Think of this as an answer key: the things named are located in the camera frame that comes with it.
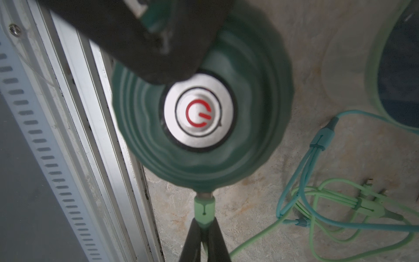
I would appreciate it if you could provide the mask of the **green cordless meat grinder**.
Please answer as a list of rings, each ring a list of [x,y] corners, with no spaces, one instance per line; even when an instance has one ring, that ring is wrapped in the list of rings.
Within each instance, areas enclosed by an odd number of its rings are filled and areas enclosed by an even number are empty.
[[[236,183],[280,144],[291,117],[292,66],[280,33],[236,1],[198,71],[152,85],[118,63],[112,106],[130,151],[159,178],[198,193]]]

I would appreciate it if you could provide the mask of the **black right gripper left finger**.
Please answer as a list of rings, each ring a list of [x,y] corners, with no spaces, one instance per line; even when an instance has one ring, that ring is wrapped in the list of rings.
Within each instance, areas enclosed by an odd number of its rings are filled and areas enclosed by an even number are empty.
[[[201,261],[201,228],[196,221],[192,219],[191,226],[185,240],[179,262],[200,262]]]

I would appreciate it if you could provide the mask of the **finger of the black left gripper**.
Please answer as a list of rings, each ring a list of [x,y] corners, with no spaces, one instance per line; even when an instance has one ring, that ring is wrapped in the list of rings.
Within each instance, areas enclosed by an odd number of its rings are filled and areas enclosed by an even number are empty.
[[[165,27],[150,32],[123,1],[40,1],[150,84],[191,78],[233,1],[170,1]]]

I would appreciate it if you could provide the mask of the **aluminium front rail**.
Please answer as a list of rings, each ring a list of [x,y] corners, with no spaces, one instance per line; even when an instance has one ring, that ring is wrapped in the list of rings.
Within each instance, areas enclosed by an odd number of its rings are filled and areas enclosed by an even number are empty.
[[[164,260],[112,66],[38,2],[1,2],[1,261]]]

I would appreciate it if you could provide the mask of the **blue cordless meat grinder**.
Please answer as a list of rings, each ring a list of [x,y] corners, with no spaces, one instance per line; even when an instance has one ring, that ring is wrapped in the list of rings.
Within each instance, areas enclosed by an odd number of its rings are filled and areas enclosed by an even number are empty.
[[[384,20],[368,55],[364,83],[384,120],[418,134],[418,1],[400,1]]]

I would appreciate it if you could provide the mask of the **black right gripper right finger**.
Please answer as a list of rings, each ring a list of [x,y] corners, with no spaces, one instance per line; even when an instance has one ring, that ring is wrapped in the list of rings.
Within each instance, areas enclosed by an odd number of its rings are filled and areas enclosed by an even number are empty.
[[[206,230],[206,244],[208,262],[232,262],[216,218]]]

